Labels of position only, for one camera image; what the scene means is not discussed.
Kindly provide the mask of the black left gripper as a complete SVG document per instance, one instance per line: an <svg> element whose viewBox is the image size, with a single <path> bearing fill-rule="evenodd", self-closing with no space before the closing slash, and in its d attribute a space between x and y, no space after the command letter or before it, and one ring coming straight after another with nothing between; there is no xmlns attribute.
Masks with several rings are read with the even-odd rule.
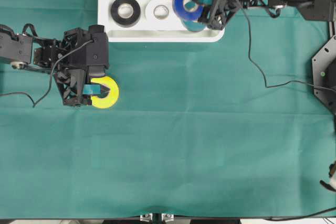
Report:
<svg viewBox="0 0 336 224"><path fill-rule="evenodd" d="M92 105L89 95L107 96L110 93L110 88L105 85L85 83L89 57L91 56L91 33L89 30L75 28L66 31L60 48L62 56L71 52L53 72L53 78L63 105Z"/></svg>

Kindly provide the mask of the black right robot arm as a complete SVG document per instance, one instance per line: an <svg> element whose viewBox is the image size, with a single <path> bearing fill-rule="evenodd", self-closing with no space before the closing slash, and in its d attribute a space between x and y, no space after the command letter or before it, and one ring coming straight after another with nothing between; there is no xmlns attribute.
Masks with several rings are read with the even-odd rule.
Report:
<svg viewBox="0 0 336 224"><path fill-rule="evenodd" d="M285 7L294 7L308 21L327 22L329 40L311 58L314 96L335 115L335 0L192 0L203 11L195 20L211 30L222 30L239 11L260 8L278 18Z"/></svg>

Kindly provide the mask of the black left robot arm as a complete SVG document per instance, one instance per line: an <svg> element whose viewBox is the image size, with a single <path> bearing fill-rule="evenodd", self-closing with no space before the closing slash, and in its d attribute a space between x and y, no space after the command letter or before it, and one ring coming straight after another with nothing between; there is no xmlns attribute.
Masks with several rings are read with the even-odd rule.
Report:
<svg viewBox="0 0 336 224"><path fill-rule="evenodd" d="M20 34L1 25L1 63L48 74L65 106L107 109L119 98L117 83L106 75L108 43L101 25L65 31L62 40L39 37L32 24L26 24Z"/></svg>

